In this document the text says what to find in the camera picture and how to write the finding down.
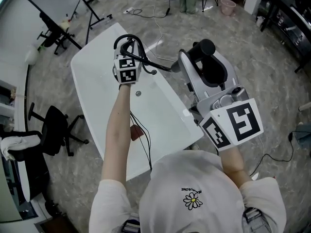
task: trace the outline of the table leg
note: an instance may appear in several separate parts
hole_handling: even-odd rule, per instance
[[[75,45],[78,49],[82,49],[82,47],[68,34],[64,31],[63,33],[64,37],[67,38],[69,41],[72,42],[73,45]]]
[[[272,13],[273,9],[274,9],[274,4],[271,3],[269,12],[268,12],[266,18],[264,19],[264,21],[262,23],[262,26],[261,26],[261,29],[260,29],[261,32],[264,31],[264,29],[266,28],[266,26],[268,24],[268,21],[270,20],[270,16],[271,16],[271,13]]]
[[[301,60],[299,67],[295,70],[297,73],[300,69],[304,68],[307,63],[311,60],[311,51],[308,52]]]
[[[306,110],[306,109],[309,109],[310,107],[311,107],[311,102],[299,106],[298,110],[299,110],[299,111],[304,111],[304,110]]]

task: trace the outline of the black office chair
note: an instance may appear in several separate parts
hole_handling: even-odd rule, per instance
[[[47,212],[52,216],[56,217],[61,215],[61,212],[58,210],[58,204],[55,204],[48,196],[47,187],[50,181],[50,174],[48,167],[46,165],[43,153],[54,155],[54,152],[50,148],[47,148],[47,145],[50,143],[48,138],[43,138],[42,134],[39,131],[28,131],[28,132],[1,132],[0,137],[5,139],[11,136],[25,137],[30,135],[38,135],[41,139],[40,143],[36,146],[26,148],[24,150],[8,150],[8,152],[14,156],[15,160],[18,162],[25,162],[25,167],[27,171],[27,180],[29,184],[30,200],[42,193],[45,199],[45,208]],[[25,201],[22,188],[20,175],[14,174],[16,181],[17,192],[19,204],[22,204]]]
[[[31,117],[35,117],[40,121],[43,121],[41,146],[43,152],[49,155],[55,155],[59,153],[60,147],[66,145],[68,156],[73,156],[73,152],[70,152],[69,138],[76,140],[77,142],[88,144],[88,140],[81,140],[71,134],[71,131],[79,118],[84,118],[84,115],[78,115],[73,122],[68,126],[67,115],[61,113],[59,109],[51,106],[45,116],[41,117],[37,113],[33,112],[35,103],[32,103],[28,113],[28,120]]]
[[[40,12],[40,18],[42,21],[47,25],[48,30],[45,34],[43,34],[43,31],[40,33],[37,39],[40,37],[46,38],[44,41],[44,46],[49,48],[54,43],[57,45],[54,54],[58,55],[57,50],[59,47],[62,47],[64,50],[67,48],[64,46],[64,41],[66,40],[66,37],[63,35],[63,32],[59,29],[59,26],[57,26],[45,13]]]

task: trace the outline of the white t-shirt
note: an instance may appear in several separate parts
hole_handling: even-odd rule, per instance
[[[153,167],[139,203],[142,233],[242,233],[245,207],[262,211],[281,233],[286,211],[273,178],[244,183],[240,190],[223,173],[219,156],[201,150],[170,154]],[[89,233],[119,232],[132,210],[125,187],[103,180],[95,196]]]

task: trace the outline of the easel stand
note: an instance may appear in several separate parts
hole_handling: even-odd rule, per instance
[[[87,28],[87,34],[86,34],[86,44],[88,43],[88,35],[89,35],[89,30],[91,29],[93,29],[92,27],[95,25],[95,24],[97,24],[97,23],[99,23],[99,22],[101,22],[101,21],[103,21],[103,20],[105,20],[105,19],[107,19],[107,18],[109,18],[109,19],[112,19],[112,15],[111,14],[109,14],[109,15],[107,15],[107,17],[103,17],[103,18],[99,18],[98,17],[98,15],[95,13],[95,11],[91,8],[91,6],[88,4],[88,2],[86,1],[86,0],[82,0],[83,2],[84,2],[84,4],[89,8],[89,10],[91,11],[91,16],[90,16],[90,18],[89,18],[89,22],[88,22],[88,28]],[[96,17],[96,19],[97,19],[97,21],[95,21],[94,23],[92,23],[92,17],[93,17],[93,15]]]

